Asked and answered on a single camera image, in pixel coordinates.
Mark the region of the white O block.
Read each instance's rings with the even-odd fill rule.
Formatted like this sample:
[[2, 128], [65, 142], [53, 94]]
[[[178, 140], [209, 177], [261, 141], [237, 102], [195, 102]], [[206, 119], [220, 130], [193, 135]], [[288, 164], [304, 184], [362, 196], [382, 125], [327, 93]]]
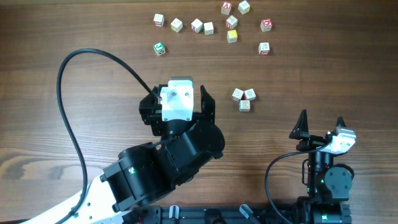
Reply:
[[249, 101], [255, 100], [256, 99], [256, 94], [255, 94], [254, 89], [251, 88], [251, 89], [245, 90], [243, 98], [245, 100], [249, 100]]

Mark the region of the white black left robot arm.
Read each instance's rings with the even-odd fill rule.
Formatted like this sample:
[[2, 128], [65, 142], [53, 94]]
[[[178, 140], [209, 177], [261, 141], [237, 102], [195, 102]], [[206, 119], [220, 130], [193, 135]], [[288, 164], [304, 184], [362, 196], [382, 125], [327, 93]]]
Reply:
[[171, 84], [156, 86], [160, 104], [147, 95], [139, 105], [145, 124], [161, 140], [123, 150], [87, 186], [29, 223], [122, 223], [134, 207], [150, 205], [193, 179], [211, 159], [223, 156], [224, 136], [215, 125], [215, 100], [200, 88], [201, 111], [185, 120], [162, 118], [161, 110], [171, 102], [192, 101], [193, 93]]

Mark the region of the white K block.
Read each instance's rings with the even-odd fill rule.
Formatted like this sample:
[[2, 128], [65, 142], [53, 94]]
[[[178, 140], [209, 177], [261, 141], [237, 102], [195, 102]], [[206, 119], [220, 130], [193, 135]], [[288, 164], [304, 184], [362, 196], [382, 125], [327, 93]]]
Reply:
[[240, 112], [250, 111], [251, 102], [249, 100], [240, 100], [239, 101], [239, 110]]

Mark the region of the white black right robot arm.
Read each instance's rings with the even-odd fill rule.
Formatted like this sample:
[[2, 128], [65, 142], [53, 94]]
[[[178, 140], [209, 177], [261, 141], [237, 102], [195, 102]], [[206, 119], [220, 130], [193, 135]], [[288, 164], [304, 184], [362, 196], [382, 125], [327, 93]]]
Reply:
[[302, 110], [289, 135], [299, 143], [296, 150], [308, 154], [302, 162], [302, 183], [306, 197], [299, 197], [292, 221], [294, 223], [352, 223], [349, 192], [354, 170], [346, 164], [335, 164], [334, 158], [346, 154], [356, 142], [356, 133], [345, 125], [342, 117], [336, 128], [325, 136], [309, 133], [307, 111]]

